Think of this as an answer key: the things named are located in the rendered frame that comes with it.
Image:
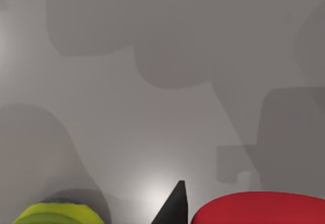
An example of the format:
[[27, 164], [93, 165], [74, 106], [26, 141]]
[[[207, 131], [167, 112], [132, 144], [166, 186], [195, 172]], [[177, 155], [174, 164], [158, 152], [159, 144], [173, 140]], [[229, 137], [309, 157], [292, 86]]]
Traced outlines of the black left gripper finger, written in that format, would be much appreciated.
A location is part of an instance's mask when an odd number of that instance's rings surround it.
[[179, 180], [151, 224], [188, 224], [188, 200], [184, 180]]

